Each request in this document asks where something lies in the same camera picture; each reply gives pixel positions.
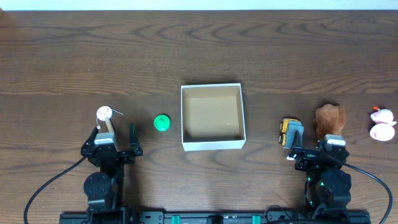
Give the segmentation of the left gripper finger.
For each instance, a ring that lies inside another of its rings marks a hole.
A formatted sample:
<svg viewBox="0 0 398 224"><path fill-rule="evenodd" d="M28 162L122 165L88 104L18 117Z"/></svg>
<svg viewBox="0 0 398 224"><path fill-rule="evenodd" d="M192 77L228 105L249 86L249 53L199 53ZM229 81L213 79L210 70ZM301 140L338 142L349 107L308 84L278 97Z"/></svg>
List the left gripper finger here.
<svg viewBox="0 0 398 224"><path fill-rule="evenodd" d="M135 129L135 126L133 123L131 123L130 129L129 129L129 146L135 152L141 151L140 143L137 138L136 129Z"/></svg>
<svg viewBox="0 0 398 224"><path fill-rule="evenodd" d="M90 136L88 139L85 141L85 143L81 147L81 153L92 153L96 146L95 146L95 137L98 134L98 128L94 127L93 131L91 132Z"/></svg>

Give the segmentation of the green round spinning top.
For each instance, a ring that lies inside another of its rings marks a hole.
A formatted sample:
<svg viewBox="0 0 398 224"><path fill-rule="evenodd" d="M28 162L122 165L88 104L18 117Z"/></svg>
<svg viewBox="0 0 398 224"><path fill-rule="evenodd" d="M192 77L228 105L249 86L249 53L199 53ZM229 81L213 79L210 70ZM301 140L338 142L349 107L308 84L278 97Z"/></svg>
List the green round spinning top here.
<svg viewBox="0 0 398 224"><path fill-rule="evenodd" d="M159 132L166 132L171 126L171 120L168 115L160 114L154 120L154 127Z"/></svg>

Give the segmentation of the brown plush bear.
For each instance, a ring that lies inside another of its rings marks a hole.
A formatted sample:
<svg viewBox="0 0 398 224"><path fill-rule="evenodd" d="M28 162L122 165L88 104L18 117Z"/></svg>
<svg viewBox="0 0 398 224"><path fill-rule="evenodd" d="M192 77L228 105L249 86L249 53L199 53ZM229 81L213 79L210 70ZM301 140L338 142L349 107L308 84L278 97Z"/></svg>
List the brown plush bear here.
<svg viewBox="0 0 398 224"><path fill-rule="evenodd" d="M342 106L325 104L315 110L315 134L318 140L327 134L341 135L346 123L346 110Z"/></svg>

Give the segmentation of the wooden pig face drum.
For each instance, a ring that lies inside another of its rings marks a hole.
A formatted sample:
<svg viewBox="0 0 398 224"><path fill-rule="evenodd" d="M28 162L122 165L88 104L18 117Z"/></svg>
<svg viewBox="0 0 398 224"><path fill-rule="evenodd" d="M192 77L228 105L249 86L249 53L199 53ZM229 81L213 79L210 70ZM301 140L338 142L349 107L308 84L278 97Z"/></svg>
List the wooden pig face drum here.
<svg viewBox="0 0 398 224"><path fill-rule="evenodd" d="M96 112L96 128L98 130L100 130L102 128L102 126L99 124L99 121L103 121L103 122L105 122L108 132L113 133L114 128L113 128L113 125L111 122L111 118L113 117L114 113L123 115L123 113L112 109L110 106L102 106L102 107L98 108L98 110Z"/></svg>

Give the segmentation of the pink duck toy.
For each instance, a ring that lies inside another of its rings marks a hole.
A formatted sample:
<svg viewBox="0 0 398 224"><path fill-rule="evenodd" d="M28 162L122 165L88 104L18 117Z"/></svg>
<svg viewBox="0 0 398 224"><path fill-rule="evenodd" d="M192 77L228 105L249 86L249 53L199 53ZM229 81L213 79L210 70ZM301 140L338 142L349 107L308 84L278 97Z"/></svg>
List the pink duck toy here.
<svg viewBox="0 0 398 224"><path fill-rule="evenodd" d="M375 125L370 129L369 135L377 141L390 141L395 136L394 114L391 110L373 106L375 112L370 114Z"/></svg>

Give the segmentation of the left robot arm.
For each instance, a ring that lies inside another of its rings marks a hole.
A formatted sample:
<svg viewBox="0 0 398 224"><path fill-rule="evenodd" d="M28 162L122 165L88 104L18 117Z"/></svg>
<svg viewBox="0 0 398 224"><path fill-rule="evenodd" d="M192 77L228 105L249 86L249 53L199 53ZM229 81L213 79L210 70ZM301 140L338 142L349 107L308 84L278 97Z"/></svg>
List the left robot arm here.
<svg viewBox="0 0 398 224"><path fill-rule="evenodd" d="M128 151L119 151L115 134L95 128L81 147L81 155L99 168L83 185L88 197L88 223L138 223L137 214L123 205L124 166L133 164L143 151L133 124Z"/></svg>

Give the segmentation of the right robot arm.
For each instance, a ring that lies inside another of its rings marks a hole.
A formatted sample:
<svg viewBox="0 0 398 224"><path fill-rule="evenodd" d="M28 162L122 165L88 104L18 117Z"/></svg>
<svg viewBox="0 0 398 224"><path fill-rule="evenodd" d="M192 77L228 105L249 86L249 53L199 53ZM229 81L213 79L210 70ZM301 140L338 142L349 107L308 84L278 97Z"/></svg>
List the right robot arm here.
<svg viewBox="0 0 398 224"><path fill-rule="evenodd" d="M306 173L306 217L348 220L346 206L351 201L351 176L341 170L348 156L346 142L340 135L327 134L317 142L316 149L306 149L302 134L295 132L287 159L295 161L295 170Z"/></svg>

